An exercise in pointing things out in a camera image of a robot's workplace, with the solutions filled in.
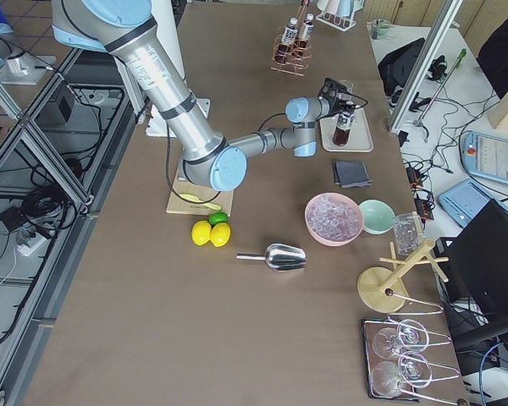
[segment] black bag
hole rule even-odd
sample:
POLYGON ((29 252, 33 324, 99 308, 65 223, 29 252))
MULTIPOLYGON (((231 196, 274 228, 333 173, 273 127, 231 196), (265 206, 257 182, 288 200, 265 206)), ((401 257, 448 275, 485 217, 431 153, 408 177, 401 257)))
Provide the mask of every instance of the black bag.
POLYGON ((483 44, 478 63, 502 98, 508 91, 508 19, 483 44))

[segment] bottle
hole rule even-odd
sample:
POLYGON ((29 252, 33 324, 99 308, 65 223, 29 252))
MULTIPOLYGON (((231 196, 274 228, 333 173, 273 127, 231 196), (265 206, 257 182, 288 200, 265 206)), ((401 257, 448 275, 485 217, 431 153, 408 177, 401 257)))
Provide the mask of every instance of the bottle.
POLYGON ((297 57, 303 56, 303 51, 305 51, 306 44, 311 39, 312 30, 314 29, 314 14, 307 14, 305 21, 301 25, 299 29, 299 35, 297 36, 297 40, 295 40, 295 50, 294 55, 297 57))
POLYGON ((339 113, 337 127, 333 134, 333 143, 338 146, 346 145, 350 138, 350 129, 354 121, 354 110, 356 104, 353 101, 347 101, 345 109, 339 113))
POLYGON ((292 52, 296 36, 297 36, 297 18, 292 17, 288 25, 286 25, 286 28, 284 28, 282 39, 280 40, 280 44, 277 47, 277 52, 274 55, 274 60, 276 63, 281 64, 286 63, 286 58, 292 52))

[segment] pink bowl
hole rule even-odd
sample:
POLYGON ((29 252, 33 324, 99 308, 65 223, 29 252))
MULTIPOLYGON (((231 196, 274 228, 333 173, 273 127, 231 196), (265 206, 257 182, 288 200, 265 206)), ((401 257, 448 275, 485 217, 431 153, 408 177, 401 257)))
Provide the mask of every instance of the pink bowl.
POLYGON ((306 204, 305 224, 320 244, 339 247, 362 232, 363 215, 351 198, 339 193, 322 193, 306 204))

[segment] mint green bowl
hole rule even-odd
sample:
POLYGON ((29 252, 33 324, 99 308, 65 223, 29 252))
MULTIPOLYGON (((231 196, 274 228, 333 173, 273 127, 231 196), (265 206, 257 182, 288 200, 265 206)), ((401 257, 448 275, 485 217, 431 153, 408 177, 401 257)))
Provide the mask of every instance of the mint green bowl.
POLYGON ((395 213, 380 200, 365 200, 359 205, 363 214, 363 229, 370 234, 383 234, 393 227, 395 213))

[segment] blue cable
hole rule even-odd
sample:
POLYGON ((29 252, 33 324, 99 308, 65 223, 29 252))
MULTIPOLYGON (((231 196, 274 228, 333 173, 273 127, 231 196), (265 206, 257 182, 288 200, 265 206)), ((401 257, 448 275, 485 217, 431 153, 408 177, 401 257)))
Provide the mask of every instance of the blue cable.
POLYGON ((480 397, 482 398, 482 405, 483 406, 486 406, 486 403, 485 403, 485 395, 483 394, 483 383, 482 383, 482 371, 483 371, 483 364, 485 363, 485 360, 488 358, 488 355, 491 354, 491 352, 499 347, 500 345, 502 345, 503 343, 500 342, 500 343, 496 343, 493 347, 491 347, 490 349, 488 349, 486 351, 486 353, 483 355, 482 357, 482 362, 480 362, 480 371, 478 372, 478 380, 479 380, 479 385, 480 385, 480 397))

